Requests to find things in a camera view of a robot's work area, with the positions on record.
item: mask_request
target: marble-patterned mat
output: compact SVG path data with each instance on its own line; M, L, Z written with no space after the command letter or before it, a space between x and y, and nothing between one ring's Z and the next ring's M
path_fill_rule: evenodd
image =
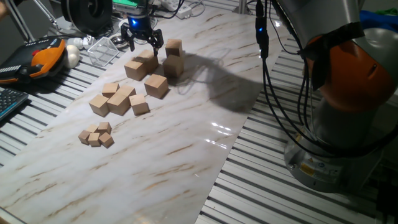
M150 113L141 116L92 113L104 83L146 93L149 76L131 80L123 67L150 49L137 45L0 170L0 207L27 223L194 223L262 87L254 20L207 9L160 21L165 41L182 39L185 51L185 73L169 80L165 98L146 96ZM273 30L270 38L271 69L280 46ZM81 130L102 121L115 144L82 145Z

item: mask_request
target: orange device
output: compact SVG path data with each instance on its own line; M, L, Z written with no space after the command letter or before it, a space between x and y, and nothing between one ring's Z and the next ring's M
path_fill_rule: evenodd
M65 41L45 37L19 47L1 66L0 84L53 76L63 67Z

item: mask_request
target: keyboard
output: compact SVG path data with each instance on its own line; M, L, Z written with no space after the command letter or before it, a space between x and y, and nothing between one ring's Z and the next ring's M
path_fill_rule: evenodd
M20 106L29 95L10 88L0 92L0 121Z

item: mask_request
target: clear plastic container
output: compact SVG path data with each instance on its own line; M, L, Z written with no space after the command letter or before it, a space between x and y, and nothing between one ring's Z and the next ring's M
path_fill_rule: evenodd
M105 67L117 56L119 50L112 43L111 39L103 37L90 47L87 52L93 65Z

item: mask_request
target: wooden block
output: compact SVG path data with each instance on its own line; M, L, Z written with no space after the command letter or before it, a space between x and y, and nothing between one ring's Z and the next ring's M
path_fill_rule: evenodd
M112 136L108 133L102 134L99 137L99 141L105 148L109 148L114 143Z
M123 116L125 112L130 108L129 99L119 93L115 93L108 100L108 107L110 112Z
M179 77L184 71L184 62L180 57L170 55L163 62L164 75Z
M143 94L130 96L129 99L130 99L130 105L135 115L140 115L149 112L149 107L145 100L145 96Z
M91 133L90 133L89 131L83 130L83 131L79 134L79 139L80 139L81 143L88 145L88 144L89 144L89 143L88 143L88 136L89 136L90 134L91 134Z
M10 224L10 223L0 217L0 224Z
M105 83L102 89L102 95L107 98L111 98L118 89L119 89L118 83Z
M169 39L166 44L166 56L175 55L177 57L183 57L182 55L182 40Z
M89 133L95 133L95 132L97 132L97 130L98 130L98 126L95 125L95 124L90 125L90 126L86 129L86 131L88 131Z
M88 136L88 143L89 143L92 147L101 146L101 143L100 143L99 138L100 138L100 134L99 134L99 133L91 133L91 134Z
M106 104L108 100L109 99L105 96L96 95L94 99L89 102L89 104L94 113L105 117L109 113L109 108Z
M153 74L145 82L145 89L148 95L161 99L169 90L169 85L165 77Z
M155 56L155 54L150 50L144 50L143 52L141 52L141 54L139 54L132 60L135 62L143 63L147 70L147 73L153 73L159 66L157 56Z
M122 94L123 96L129 97L132 95L137 94L136 89L131 86L123 85L120 87L120 89L117 91L117 93Z
M141 81L146 75L147 70L142 62L130 61L124 65L126 75L133 80Z
M98 126L99 134L104 134L104 133L111 134L111 131L112 131L112 127L109 124L109 122L101 122Z

